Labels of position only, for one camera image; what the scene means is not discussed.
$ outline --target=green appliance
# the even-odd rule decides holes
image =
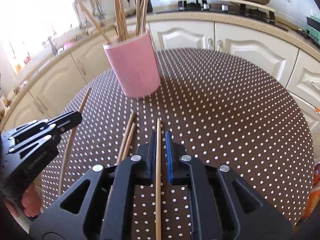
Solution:
[[[315,16],[307,17],[307,34],[320,45],[320,19]]]

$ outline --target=triangular cutout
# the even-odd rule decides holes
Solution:
[[[85,180],[77,189],[73,190],[72,194],[61,203],[60,207],[73,214],[78,214],[89,185],[90,180]]]
[[[251,193],[250,191],[243,187],[238,181],[234,180],[232,185],[236,191],[238,199],[240,201],[241,207],[245,214],[249,214],[252,211],[255,211],[262,203],[260,203]]]

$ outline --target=hand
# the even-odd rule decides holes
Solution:
[[[14,217],[18,217],[18,212],[15,207],[7,200],[4,200],[4,204]],[[24,213],[27,217],[35,217],[40,213],[42,206],[42,200],[39,193],[36,191],[36,185],[32,182],[30,186],[23,193],[21,198],[21,204],[25,207]]]

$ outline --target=beige countertop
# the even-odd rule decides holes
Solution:
[[[257,30],[281,40],[284,40],[292,45],[302,49],[315,59],[320,62],[320,50],[311,42],[306,41],[301,35],[296,33],[294,30],[286,27],[289,31],[283,31],[280,28],[274,27],[272,25],[249,19],[246,17],[235,16],[231,14],[222,14],[222,13],[214,13],[214,12],[194,12],[194,11],[183,11],[183,12],[167,12],[167,13],[155,13],[147,15],[147,22],[155,22],[155,21],[164,21],[164,20],[197,20],[197,21],[211,21],[211,22],[219,22],[226,23],[232,25],[238,25],[246,28],[250,28],[253,30]],[[134,24],[136,22],[135,17],[129,17],[127,19],[128,24]],[[105,22],[105,27],[103,30],[105,32],[114,29],[114,19],[109,19]],[[35,72],[31,73],[28,77],[28,83],[25,87],[20,91],[20,93],[14,98],[10,105],[10,109],[6,111],[5,116],[3,117],[0,123],[0,130],[3,129],[6,120],[10,116],[10,113],[13,111],[15,106],[24,96],[24,94],[33,86],[33,84],[43,76],[52,66],[54,66],[58,61],[67,56],[70,52],[76,50],[80,46],[84,45],[88,41],[96,38],[100,34],[97,31],[93,31],[93,34],[79,40],[72,47],[65,50],[62,54],[52,57],[50,60],[45,62],[40,68],[38,68]]]

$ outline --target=polka dot tablecloth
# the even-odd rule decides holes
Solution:
[[[252,63],[203,49],[156,53],[161,86],[143,99],[128,99],[112,70],[90,84],[64,176],[66,190],[95,164],[116,163],[126,122],[137,112],[130,154],[149,141],[156,119],[173,141],[210,166],[228,164],[293,225],[304,209],[313,181],[313,145],[307,123],[289,93]],[[78,109],[85,87],[65,111]],[[57,199],[62,154],[42,176],[44,206]],[[162,238],[191,239],[186,186],[167,183],[162,151]],[[137,186],[132,239],[155,239],[155,187]]]

